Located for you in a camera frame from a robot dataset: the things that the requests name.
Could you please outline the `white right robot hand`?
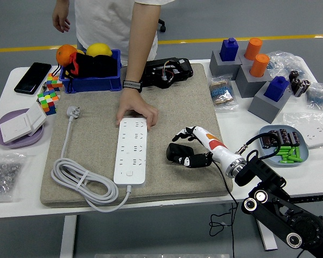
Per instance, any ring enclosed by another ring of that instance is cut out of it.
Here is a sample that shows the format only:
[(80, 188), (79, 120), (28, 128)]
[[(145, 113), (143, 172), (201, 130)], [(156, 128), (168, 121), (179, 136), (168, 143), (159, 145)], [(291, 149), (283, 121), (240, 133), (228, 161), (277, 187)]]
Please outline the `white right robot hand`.
[(172, 138), (172, 141), (175, 142), (179, 138), (188, 138), (189, 141), (196, 139), (213, 154), (212, 159), (220, 163), (222, 170), (230, 178), (235, 177), (234, 171), (239, 166), (246, 164), (241, 155), (231, 152), (216, 136), (200, 126), (185, 127)]

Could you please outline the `person's right hand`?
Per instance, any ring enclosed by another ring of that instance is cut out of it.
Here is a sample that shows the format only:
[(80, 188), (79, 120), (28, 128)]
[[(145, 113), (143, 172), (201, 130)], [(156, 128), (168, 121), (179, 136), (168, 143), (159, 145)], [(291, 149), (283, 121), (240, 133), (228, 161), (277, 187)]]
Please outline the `person's right hand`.
[(68, 32), (70, 21), (68, 20), (69, 2), (57, 1), (52, 13), (53, 26), (61, 33)]

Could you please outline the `person's left hand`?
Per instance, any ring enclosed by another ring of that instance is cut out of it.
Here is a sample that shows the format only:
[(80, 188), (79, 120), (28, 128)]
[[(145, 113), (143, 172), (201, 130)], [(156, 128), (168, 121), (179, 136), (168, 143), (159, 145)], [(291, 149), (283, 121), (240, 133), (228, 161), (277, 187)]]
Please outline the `person's left hand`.
[(158, 121), (159, 111), (148, 104), (136, 89), (124, 88), (120, 95), (119, 107), (116, 113), (116, 125), (119, 125), (128, 111), (135, 111), (146, 118), (148, 130)]

